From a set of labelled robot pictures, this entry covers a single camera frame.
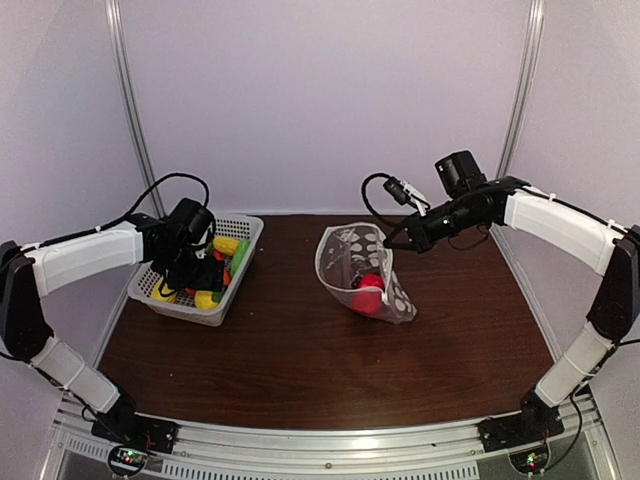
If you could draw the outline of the yellow toy banana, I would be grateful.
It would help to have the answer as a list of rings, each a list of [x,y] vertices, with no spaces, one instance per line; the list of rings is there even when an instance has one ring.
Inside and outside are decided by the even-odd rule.
[[[160,278],[151,290],[150,298],[152,300],[173,304],[176,301],[178,292],[171,289],[163,278]]]

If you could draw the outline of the clear dotted zip top bag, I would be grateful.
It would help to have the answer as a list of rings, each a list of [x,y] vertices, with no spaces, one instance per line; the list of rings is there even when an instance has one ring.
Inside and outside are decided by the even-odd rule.
[[[364,317],[402,324],[417,308],[394,271],[393,252],[373,223],[355,222],[326,228],[317,245],[318,280],[343,306]]]

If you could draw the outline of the red toy bell pepper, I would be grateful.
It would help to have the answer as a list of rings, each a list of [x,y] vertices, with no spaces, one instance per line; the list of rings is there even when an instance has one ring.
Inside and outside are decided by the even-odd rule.
[[[382,308],[384,281],[380,275],[364,274],[359,289],[353,290],[351,309],[367,317],[377,315]]]

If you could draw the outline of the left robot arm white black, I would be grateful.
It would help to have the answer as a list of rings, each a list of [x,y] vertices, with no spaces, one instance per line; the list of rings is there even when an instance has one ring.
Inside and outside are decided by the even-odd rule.
[[[137,442],[144,424],[134,400],[55,335],[41,301],[77,281],[145,263],[161,275],[162,292],[214,292],[224,285],[223,262],[205,252],[214,232],[214,215],[184,198],[163,219],[133,212],[114,224],[60,240],[2,244],[1,340],[6,357],[71,392],[121,443]]]

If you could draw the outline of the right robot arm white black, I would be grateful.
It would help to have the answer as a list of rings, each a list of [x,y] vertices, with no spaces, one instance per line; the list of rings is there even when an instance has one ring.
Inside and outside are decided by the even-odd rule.
[[[425,253],[472,227],[524,232],[573,256],[600,276],[586,323],[562,356],[521,400],[512,430],[530,442],[549,429],[558,406],[622,344],[639,316],[639,228],[603,220],[512,176],[489,180],[468,151],[435,165],[449,197],[432,207],[409,182],[388,177],[384,190],[414,214],[394,224],[385,247]]]

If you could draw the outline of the yellow toy lemon green leaf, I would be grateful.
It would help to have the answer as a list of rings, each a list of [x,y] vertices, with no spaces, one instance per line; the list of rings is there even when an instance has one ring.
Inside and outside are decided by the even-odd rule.
[[[221,301],[224,299],[225,292],[212,292],[199,290],[195,293],[194,296],[194,305],[199,310],[214,310],[216,309]]]

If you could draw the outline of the white perforated plastic basket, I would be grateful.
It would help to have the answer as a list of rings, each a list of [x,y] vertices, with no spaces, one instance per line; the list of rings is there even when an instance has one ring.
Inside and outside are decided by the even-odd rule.
[[[151,290],[162,277],[154,272],[149,265],[143,265],[138,268],[127,287],[128,296],[148,306],[160,315],[211,327],[220,326],[253,260],[263,228],[264,222],[254,216],[223,214],[216,219],[214,238],[216,236],[226,236],[238,240],[248,239],[251,242],[239,271],[234,277],[231,277],[231,284],[228,287],[223,286],[224,299],[216,309],[208,311],[197,309],[194,305],[195,290],[190,292],[185,289],[178,291],[178,296],[173,304],[152,300],[150,298]],[[225,262],[225,267],[230,268],[232,256],[220,253],[219,259]]]

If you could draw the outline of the yellow toy corn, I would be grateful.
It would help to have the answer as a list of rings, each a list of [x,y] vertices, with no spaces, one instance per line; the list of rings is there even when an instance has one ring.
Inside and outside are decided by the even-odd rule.
[[[240,243],[240,240],[232,237],[216,236],[213,240],[213,248],[223,255],[234,256]]]

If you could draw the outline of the green toy cucumber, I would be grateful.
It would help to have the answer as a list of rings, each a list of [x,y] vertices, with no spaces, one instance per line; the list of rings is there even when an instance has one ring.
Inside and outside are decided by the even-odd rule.
[[[229,271],[230,271],[231,277],[234,277],[236,273],[239,271],[240,266],[245,256],[248,253],[250,245],[251,245],[251,242],[248,239],[243,239],[239,241],[230,263]]]

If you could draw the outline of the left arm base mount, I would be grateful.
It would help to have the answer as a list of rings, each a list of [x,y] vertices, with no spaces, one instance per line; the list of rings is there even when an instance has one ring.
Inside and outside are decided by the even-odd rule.
[[[141,473],[159,454],[171,454],[179,426],[169,420],[144,415],[134,416],[132,433],[117,433],[105,421],[95,419],[91,434],[114,443],[107,454],[107,466],[119,477]]]

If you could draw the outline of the aluminium front rail frame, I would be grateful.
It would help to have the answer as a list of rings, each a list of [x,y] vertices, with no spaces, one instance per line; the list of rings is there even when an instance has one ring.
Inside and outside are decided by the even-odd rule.
[[[618,479],[591,395],[564,403],[563,432],[489,451],[469,419],[364,430],[255,429],[180,421],[169,453],[147,456],[137,479]]]

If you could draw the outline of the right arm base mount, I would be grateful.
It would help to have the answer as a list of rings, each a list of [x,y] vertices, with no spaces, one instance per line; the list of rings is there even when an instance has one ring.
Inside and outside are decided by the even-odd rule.
[[[551,465],[552,437],[564,432],[560,419],[551,420],[540,430],[528,429],[523,414],[488,417],[477,424],[485,453],[506,451],[513,469],[522,475],[543,474]]]

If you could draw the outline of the right aluminium corner post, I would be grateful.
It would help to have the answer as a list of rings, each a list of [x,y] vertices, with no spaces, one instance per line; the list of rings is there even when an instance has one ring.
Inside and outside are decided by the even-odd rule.
[[[541,51],[545,22],[545,1],[531,0],[526,22],[521,63],[516,83],[515,97],[503,142],[497,176],[509,173],[524,125],[526,107],[531,95]]]

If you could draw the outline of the aluminium corner post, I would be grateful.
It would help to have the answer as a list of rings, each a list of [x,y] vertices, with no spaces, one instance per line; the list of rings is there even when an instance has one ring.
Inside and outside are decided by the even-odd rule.
[[[125,119],[130,132],[143,184],[145,187],[149,188],[156,181],[156,175],[153,171],[135,97],[134,83],[130,71],[122,23],[121,6],[120,2],[117,0],[106,0],[104,2],[104,6],[119,87],[124,104]]]
[[[541,51],[545,22],[545,1],[531,0],[526,22],[521,63],[516,83],[515,97],[503,142],[497,176],[509,173],[524,125],[526,107],[531,95]]]

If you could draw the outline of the left aluminium corner post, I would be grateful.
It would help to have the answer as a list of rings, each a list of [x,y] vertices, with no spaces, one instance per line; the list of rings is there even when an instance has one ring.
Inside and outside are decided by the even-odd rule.
[[[130,132],[143,184],[145,187],[149,188],[156,181],[156,175],[153,171],[135,97],[134,83],[130,71],[122,23],[121,6],[120,2],[117,0],[106,0],[104,2],[104,6],[119,87],[124,104],[125,119]]]

